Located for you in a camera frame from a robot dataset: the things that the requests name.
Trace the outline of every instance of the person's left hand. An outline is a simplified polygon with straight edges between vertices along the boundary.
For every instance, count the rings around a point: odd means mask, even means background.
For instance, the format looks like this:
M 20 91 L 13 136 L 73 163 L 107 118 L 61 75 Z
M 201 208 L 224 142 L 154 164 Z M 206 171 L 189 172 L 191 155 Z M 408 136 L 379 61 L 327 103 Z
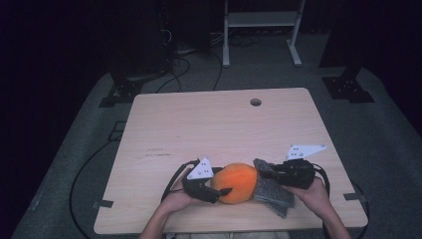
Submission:
M 179 179 L 171 187 L 170 192 L 161 202 L 159 207 L 165 209 L 168 212 L 176 212 L 185 209 L 189 205 L 199 202 L 199 199 L 192 198 L 183 190 L 182 178 L 186 175 L 183 173 Z

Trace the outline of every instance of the table top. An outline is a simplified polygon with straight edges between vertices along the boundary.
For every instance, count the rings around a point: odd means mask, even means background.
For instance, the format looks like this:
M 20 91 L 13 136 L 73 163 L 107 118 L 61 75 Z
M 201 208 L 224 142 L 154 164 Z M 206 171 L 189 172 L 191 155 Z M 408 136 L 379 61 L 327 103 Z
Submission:
M 255 158 L 282 163 L 291 144 L 325 144 L 306 158 L 326 171 L 330 200 L 346 227 L 367 218 L 306 89 L 267 89 L 139 95 L 130 111 L 105 189 L 95 231 L 140 233 L 171 176 L 187 161 L 207 156 L 213 167 Z M 165 232 L 233 232 L 321 228 L 297 198 L 287 218 L 255 199 L 229 205 L 199 203 L 171 215 Z

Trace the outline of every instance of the floor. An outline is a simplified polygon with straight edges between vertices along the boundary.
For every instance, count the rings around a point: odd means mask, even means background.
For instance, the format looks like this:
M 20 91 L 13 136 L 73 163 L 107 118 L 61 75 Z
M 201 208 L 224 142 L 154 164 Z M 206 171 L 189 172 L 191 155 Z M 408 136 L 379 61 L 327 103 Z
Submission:
M 422 139 L 382 82 L 365 69 L 357 80 L 374 103 L 331 98 L 321 78 L 339 76 L 343 68 L 318 67 L 327 36 L 299 35 L 297 48 L 303 61 L 299 68 L 291 59 L 286 35 L 232 47 L 230 68 L 221 68 L 221 46 L 213 48 L 213 54 L 187 55 L 173 61 L 174 74 L 181 75 L 179 82 L 164 85 L 174 78 L 167 74 L 146 83 L 141 93 L 308 89 L 344 168 L 369 204 L 363 238 L 417 238 L 422 234 Z M 111 87 L 110 75 L 104 75 L 87 97 L 13 238 L 137 237 L 97 235 L 93 230 L 118 149 L 118 140 L 110 139 L 118 138 L 124 129 L 131 107 L 99 108 Z M 361 232 L 361 228 L 350 229 L 353 238 Z M 321 230 L 290 234 L 295 239 L 323 238 Z

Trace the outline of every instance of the black cable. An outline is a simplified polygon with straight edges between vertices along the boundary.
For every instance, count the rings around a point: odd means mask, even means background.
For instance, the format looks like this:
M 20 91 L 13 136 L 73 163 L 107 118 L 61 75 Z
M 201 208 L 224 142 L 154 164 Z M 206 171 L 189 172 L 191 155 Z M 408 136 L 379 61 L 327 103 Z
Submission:
M 90 239 L 90 236 L 88 236 L 88 234 L 82 229 L 81 225 L 78 223 L 78 220 L 75 217 L 75 213 L 74 213 L 74 209 L 73 209 L 73 204 L 72 204 L 72 199 L 73 199 L 73 195 L 74 195 L 74 189 L 75 189 L 75 185 L 78 181 L 79 176 L 81 175 L 81 172 L 85 169 L 85 167 L 88 165 L 88 163 L 93 160 L 93 158 L 101 151 L 103 150 L 105 147 L 107 147 L 110 143 L 116 141 L 117 139 L 121 138 L 121 135 L 116 136 L 114 138 L 112 138 L 111 140 L 109 140 L 107 143 L 105 143 L 103 146 L 101 146 L 99 149 L 97 149 L 97 151 L 95 151 L 84 163 L 84 165 L 80 168 L 80 170 L 78 171 L 78 174 L 75 176 L 74 181 L 72 183 L 72 187 L 71 187 L 71 192 L 69 194 L 69 210 L 71 212 L 71 216 L 72 216 L 72 220 L 74 221 L 75 225 L 77 226 L 78 230 L 81 232 L 81 234 L 83 234 L 83 236 L 87 239 Z
M 365 194 L 363 193 L 362 188 L 360 188 L 359 185 L 357 185 L 357 183 L 351 180 L 351 184 L 357 188 L 357 190 L 360 192 L 360 195 L 365 197 Z M 370 211 L 369 211 L 369 202 L 366 197 L 363 204 L 365 205 L 365 214 L 366 214 L 366 217 L 368 218 L 368 223 L 366 224 L 366 226 L 363 227 L 362 231 L 360 232 L 359 236 L 356 239 L 361 239 L 365 235 L 366 230 L 368 229 L 368 226 L 369 226 Z
M 212 55 L 214 55 L 214 57 L 217 58 L 217 60 L 218 60 L 218 62 L 220 64 L 220 72 L 218 73 L 217 81 L 215 81 L 214 87 L 212 89 L 213 91 L 215 91 L 215 89 L 217 88 L 217 84 L 220 81 L 221 73 L 223 72 L 223 63 L 221 62 L 221 59 L 216 54 L 213 53 Z
M 167 81 L 167 82 L 165 82 L 163 85 L 161 85 L 161 87 L 159 87 L 159 88 L 158 88 L 158 90 L 156 91 L 156 93 L 159 93 L 159 91 L 161 91 L 161 89 L 162 89 L 163 87 L 165 87 L 167 84 L 169 84 L 170 82 L 172 82 L 172 81 L 174 81 L 174 80 L 178 80 L 178 78 L 179 78 L 179 77 L 181 77 L 181 76 L 185 75 L 185 74 L 189 71 L 189 69 L 190 69 L 190 63 L 189 63 L 189 61 L 187 61 L 187 60 L 185 60 L 185 59 L 183 59 L 183 58 L 179 58 L 178 60 L 182 60 L 182 61 L 184 61 L 184 62 L 187 64 L 187 68 L 186 68 L 186 70 L 185 70 L 184 72 L 182 72 L 180 75 L 175 76 L 174 78 L 172 78 L 172 79 L 168 80 L 168 81 Z

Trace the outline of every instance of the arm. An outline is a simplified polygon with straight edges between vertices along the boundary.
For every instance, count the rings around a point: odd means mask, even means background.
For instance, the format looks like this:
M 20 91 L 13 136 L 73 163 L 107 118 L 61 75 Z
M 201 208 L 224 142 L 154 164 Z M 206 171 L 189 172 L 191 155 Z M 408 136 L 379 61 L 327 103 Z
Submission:
M 155 209 L 139 239 L 161 239 L 164 225 L 170 215 L 197 201 L 199 200 L 190 197 L 183 191 L 183 184 L 181 178 L 179 178 L 167 197 Z
M 295 194 L 310 211 L 322 220 L 330 238 L 351 238 L 337 212 L 332 207 L 322 180 L 319 177 L 315 178 L 313 184 L 307 190 L 288 186 L 283 187 Z

